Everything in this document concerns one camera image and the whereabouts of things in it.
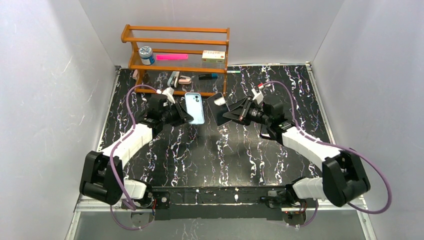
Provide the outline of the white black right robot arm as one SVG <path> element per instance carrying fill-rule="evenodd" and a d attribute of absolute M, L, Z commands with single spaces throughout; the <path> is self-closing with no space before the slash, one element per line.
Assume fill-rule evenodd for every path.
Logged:
<path fill-rule="evenodd" d="M 285 116 L 283 103 L 257 104 L 252 96 L 245 97 L 222 113 L 222 117 L 237 124 L 260 124 L 261 137 L 273 140 L 296 151 L 321 170 L 321 177 L 300 177 L 285 185 L 284 193 L 276 198 L 289 203 L 302 199 L 328 200 L 337 207 L 371 189 L 368 176 L 359 156 L 337 147 L 320 144 L 302 133 Z"/>

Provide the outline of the light blue phone case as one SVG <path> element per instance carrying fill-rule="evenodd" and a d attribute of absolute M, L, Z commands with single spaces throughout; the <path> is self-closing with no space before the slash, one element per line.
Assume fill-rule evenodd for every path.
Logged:
<path fill-rule="evenodd" d="M 205 123 L 202 96 L 197 92 L 186 92 L 184 95 L 187 113 L 193 118 L 189 121 L 192 125 Z"/>

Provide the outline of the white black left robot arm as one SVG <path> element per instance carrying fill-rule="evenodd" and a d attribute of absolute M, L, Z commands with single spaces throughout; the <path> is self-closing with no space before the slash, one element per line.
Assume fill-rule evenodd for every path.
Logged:
<path fill-rule="evenodd" d="M 84 160 L 79 192 L 100 202 L 115 205 L 122 201 L 135 209 L 135 201 L 144 198 L 147 183 L 125 179 L 123 167 L 145 145 L 149 144 L 166 125 L 177 127 L 192 121 L 181 103 L 165 94 L 149 99 L 135 125 L 112 145 L 90 151 Z"/>

